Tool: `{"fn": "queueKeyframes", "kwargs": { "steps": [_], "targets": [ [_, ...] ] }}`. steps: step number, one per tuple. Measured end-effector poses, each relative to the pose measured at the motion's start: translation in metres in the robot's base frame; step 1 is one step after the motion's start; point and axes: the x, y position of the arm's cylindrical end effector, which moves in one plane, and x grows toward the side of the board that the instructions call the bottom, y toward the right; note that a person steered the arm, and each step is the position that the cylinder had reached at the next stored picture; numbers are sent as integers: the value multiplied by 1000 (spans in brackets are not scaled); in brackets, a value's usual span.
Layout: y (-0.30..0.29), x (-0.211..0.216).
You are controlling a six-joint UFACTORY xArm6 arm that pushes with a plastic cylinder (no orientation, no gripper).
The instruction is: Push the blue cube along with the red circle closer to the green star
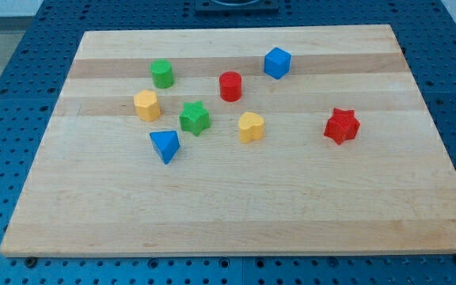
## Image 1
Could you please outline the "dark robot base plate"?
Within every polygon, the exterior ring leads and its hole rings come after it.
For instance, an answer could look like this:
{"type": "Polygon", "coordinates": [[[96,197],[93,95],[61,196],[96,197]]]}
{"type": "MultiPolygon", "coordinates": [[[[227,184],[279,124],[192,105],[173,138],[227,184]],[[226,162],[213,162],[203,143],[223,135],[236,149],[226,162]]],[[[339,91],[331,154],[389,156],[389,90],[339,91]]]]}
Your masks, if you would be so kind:
{"type": "Polygon", "coordinates": [[[196,13],[255,13],[279,11],[278,0],[196,0],[196,13]]]}

